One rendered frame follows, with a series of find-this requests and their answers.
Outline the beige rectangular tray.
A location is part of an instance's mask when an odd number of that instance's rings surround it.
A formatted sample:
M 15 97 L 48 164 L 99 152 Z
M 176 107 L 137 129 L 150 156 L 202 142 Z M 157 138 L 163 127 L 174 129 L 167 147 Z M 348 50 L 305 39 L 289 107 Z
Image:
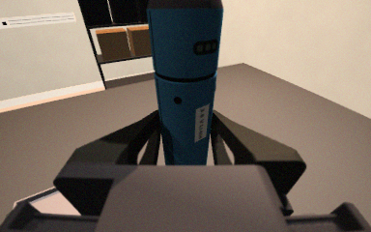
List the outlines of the beige rectangular tray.
M 80 213 L 71 205 L 71 203 L 58 191 L 56 187 L 46 189 L 26 198 L 15 201 L 28 201 L 37 210 L 48 214 L 80 215 Z

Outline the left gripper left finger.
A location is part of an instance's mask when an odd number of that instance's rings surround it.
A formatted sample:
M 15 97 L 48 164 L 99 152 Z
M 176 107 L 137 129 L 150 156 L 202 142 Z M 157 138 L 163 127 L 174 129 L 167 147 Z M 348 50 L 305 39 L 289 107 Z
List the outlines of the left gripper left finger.
M 113 162 L 116 165 L 157 165 L 160 137 L 157 109 L 138 122 L 76 148 L 66 163 Z M 138 154 L 147 141 L 144 155 L 137 164 Z

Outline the blue nut driver barrel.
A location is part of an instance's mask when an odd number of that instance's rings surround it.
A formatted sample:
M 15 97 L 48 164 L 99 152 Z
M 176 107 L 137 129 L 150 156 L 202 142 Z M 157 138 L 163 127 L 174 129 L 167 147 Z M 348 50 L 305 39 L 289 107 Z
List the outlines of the blue nut driver barrel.
M 221 0 L 149 0 L 147 18 L 165 165 L 207 165 Z

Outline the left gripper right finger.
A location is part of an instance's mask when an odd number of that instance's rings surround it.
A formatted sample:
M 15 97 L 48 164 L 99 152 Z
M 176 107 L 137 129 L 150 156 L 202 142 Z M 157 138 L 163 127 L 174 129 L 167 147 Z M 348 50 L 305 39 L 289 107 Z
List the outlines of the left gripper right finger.
M 306 169 L 296 149 L 235 123 L 214 109 L 211 142 L 214 165 L 233 165 L 225 142 L 233 153 L 234 165 L 266 168 L 277 195 L 287 195 Z

